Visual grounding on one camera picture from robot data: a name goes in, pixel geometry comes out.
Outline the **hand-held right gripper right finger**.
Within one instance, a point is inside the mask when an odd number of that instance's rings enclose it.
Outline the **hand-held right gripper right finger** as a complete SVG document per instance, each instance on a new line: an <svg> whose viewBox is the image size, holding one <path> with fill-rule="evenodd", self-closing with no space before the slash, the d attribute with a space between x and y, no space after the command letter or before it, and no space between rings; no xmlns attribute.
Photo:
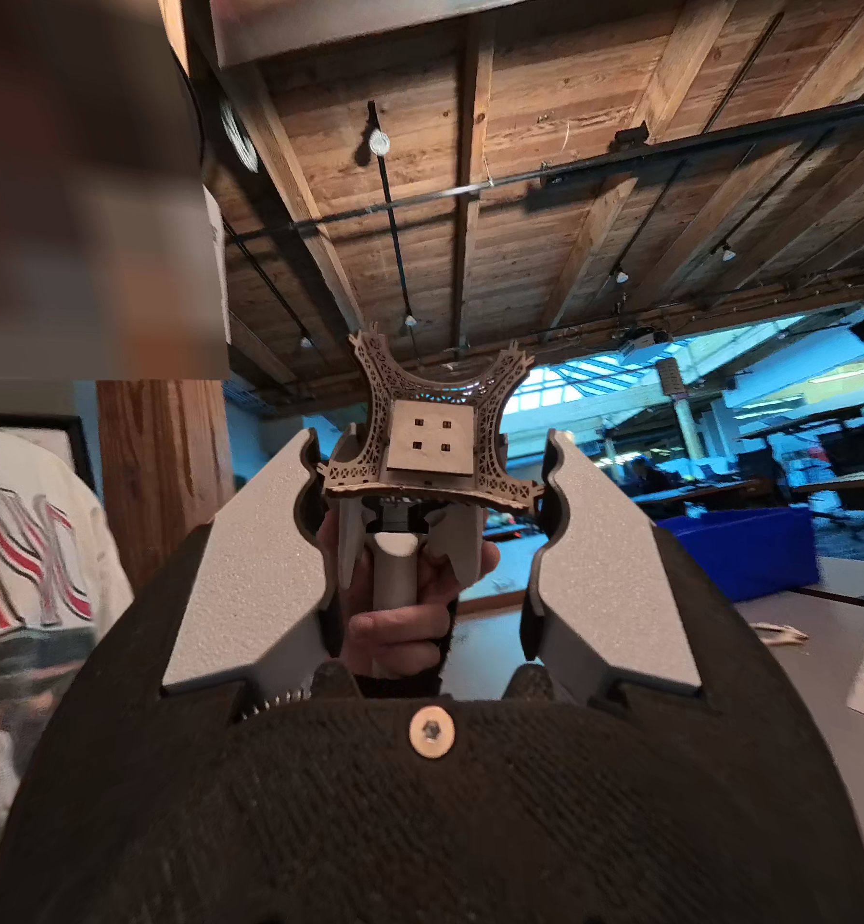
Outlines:
<svg viewBox="0 0 864 924"><path fill-rule="evenodd" d="M652 521L575 444L550 430L521 609L525 657L562 695L605 699L621 683L692 697L702 687Z"/></svg>

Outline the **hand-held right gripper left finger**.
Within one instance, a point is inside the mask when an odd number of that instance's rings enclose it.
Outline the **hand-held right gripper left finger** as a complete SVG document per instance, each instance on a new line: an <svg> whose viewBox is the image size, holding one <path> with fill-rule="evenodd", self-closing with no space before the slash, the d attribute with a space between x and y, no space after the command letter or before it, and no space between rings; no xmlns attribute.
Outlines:
<svg viewBox="0 0 864 924"><path fill-rule="evenodd" d="M212 520L166 692L243 682L259 702L290 699L341 646L319 462L316 432L300 430Z"/></svg>

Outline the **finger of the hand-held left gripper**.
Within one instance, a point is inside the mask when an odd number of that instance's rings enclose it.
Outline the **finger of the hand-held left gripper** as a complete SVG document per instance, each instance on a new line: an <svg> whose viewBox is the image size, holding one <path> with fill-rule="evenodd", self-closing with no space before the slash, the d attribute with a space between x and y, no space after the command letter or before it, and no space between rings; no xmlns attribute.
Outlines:
<svg viewBox="0 0 864 924"><path fill-rule="evenodd" d="M481 577L485 508L469 503L448 503L425 516L427 554L447 559L459 585L472 585Z"/></svg>
<svg viewBox="0 0 864 924"><path fill-rule="evenodd" d="M337 513L337 581L340 590L348 590L366 541L365 508L362 499L341 500Z"/></svg>

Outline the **wooden lattice tower model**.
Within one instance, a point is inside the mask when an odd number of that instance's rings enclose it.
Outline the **wooden lattice tower model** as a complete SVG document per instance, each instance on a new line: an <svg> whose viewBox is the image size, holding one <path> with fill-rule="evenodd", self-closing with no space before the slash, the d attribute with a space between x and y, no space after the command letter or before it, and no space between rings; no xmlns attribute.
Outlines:
<svg viewBox="0 0 864 924"><path fill-rule="evenodd" d="M349 336L368 386L367 423L350 427L318 471L327 496L460 502L532 514L543 489L505 468L503 411L534 357L516 341L453 383L407 372L373 326Z"/></svg>

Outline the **white desk with wooden edge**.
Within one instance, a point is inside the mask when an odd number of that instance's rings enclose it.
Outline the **white desk with wooden edge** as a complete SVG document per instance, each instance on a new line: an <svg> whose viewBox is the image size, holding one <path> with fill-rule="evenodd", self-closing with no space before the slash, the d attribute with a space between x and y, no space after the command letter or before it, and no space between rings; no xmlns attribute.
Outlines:
<svg viewBox="0 0 864 924"><path fill-rule="evenodd" d="M495 546L500 554L496 568L463 590L460 602L526 590L534 555L545 543L546 537L543 533L496 542Z"/></svg>

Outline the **person's left hand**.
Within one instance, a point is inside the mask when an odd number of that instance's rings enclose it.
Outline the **person's left hand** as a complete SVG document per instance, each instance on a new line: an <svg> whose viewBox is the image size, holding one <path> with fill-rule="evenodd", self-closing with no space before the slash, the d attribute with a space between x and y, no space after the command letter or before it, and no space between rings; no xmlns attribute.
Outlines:
<svg viewBox="0 0 864 924"><path fill-rule="evenodd" d="M457 601L461 585L449 558L426 550L419 553L416 574L415 604L375 609L372 552L364 546L350 586L339 592L344 624L341 659L353 674L375 676L378 667L403 678L440 669L453 630L449 606Z"/></svg>

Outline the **blue plastic bin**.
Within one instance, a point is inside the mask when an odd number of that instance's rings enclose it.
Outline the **blue plastic bin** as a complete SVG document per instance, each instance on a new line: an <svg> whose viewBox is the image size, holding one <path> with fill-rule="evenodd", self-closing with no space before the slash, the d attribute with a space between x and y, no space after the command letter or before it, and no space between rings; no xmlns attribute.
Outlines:
<svg viewBox="0 0 864 924"><path fill-rule="evenodd" d="M734 603L819 584L811 513L806 509L717 511L657 522L675 535Z"/></svg>

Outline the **wooden pillar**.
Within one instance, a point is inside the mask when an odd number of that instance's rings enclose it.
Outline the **wooden pillar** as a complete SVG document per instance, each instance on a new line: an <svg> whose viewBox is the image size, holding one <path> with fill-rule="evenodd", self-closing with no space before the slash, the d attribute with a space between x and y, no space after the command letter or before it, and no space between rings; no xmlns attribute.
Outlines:
<svg viewBox="0 0 864 924"><path fill-rule="evenodd" d="M234 494L222 383L98 381L96 397L106 517L139 591Z"/></svg>

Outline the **person's printed white t-shirt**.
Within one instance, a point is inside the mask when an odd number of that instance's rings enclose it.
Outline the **person's printed white t-shirt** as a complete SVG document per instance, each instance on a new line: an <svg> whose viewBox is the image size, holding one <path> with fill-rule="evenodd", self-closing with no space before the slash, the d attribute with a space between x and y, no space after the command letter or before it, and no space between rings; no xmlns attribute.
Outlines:
<svg viewBox="0 0 864 924"><path fill-rule="evenodd" d="M46 724L132 600L95 493L0 430L0 840Z"/></svg>

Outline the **black framed picture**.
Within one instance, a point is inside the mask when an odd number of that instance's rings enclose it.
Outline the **black framed picture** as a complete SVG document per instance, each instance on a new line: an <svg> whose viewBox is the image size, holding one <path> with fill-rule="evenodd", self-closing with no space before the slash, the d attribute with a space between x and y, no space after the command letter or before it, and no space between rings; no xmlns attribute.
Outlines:
<svg viewBox="0 0 864 924"><path fill-rule="evenodd" d="M98 470L80 417L0 413L0 432L23 439L61 458L91 491L100 493L96 481Z"/></svg>

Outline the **round metal air vent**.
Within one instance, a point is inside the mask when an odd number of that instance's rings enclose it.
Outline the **round metal air vent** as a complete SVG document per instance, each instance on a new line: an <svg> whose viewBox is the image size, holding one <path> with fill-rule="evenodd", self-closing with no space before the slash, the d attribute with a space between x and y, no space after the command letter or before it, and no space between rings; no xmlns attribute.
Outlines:
<svg viewBox="0 0 864 924"><path fill-rule="evenodd" d="M260 168L257 150L241 118L226 97L219 98L218 111L224 135L238 162L249 173L257 175Z"/></svg>

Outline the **black ceiling track rail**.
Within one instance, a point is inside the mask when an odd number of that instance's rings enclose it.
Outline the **black ceiling track rail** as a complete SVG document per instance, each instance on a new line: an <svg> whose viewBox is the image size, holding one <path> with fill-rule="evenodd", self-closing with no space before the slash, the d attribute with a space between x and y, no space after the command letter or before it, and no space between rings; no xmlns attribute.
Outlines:
<svg viewBox="0 0 864 924"><path fill-rule="evenodd" d="M839 103L814 110L752 122L732 128L697 134L657 144L634 144L623 150L583 158L564 165L538 168L500 178L463 184L445 190L377 202L353 210L289 222L287 230L308 233L320 225L333 225L399 209L411 209L434 202L466 199L485 191L559 179L593 180L606 176L634 174L669 161L717 154L735 147L751 147L772 141L791 141L813 130L848 127L864 122L864 100Z"/></svg>

